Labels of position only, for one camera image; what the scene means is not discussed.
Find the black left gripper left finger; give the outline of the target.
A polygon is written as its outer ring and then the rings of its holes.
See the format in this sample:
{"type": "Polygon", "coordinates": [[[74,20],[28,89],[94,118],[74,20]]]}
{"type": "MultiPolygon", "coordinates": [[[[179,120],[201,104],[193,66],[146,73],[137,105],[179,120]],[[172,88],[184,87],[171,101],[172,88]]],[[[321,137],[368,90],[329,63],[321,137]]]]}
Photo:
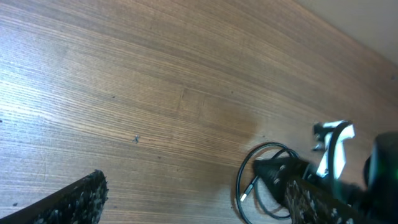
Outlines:
{"type": "Polygon", "coordinates": [[[1,223],[99,223],[108,199],[106,177],[100,170],[1,218],[1,223]]]}

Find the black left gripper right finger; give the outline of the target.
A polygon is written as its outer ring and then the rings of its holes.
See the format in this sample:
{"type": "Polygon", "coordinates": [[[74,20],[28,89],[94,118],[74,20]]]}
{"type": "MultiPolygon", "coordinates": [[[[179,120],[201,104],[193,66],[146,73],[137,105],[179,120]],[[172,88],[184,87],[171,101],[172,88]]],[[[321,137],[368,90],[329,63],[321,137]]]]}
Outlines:
{"type": "Polygon", "coordinates": [[[292,177],[285,190],[292,224],[369,224],[373,221],[307,181],[292,177]]]}

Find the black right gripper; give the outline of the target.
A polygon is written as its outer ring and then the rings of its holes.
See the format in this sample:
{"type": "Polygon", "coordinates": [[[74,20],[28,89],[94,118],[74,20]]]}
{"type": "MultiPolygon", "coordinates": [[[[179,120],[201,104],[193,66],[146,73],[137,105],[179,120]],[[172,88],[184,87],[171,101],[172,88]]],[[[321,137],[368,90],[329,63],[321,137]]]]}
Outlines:
{"type": "Polygon", "coordinates": [[[302,177],[309,165],[308,161],[294,157],[255,160],[254,174],[265,183],[274,200],[285,205],[285,192],[289,179],[293,176],[302,177]]]}

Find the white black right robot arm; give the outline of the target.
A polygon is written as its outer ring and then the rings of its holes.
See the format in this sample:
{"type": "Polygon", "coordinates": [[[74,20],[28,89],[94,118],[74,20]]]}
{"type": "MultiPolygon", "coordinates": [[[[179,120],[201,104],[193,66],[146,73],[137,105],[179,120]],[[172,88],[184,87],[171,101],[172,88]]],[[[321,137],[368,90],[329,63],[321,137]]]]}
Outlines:
{"type": "Polygon", "coordinates": [[[256,160],[254,173],[285,207],[292,223],[397,223],[397,132],[379,134],[363,175],[367,189],[317,176],[293,157],[256,160]]]}

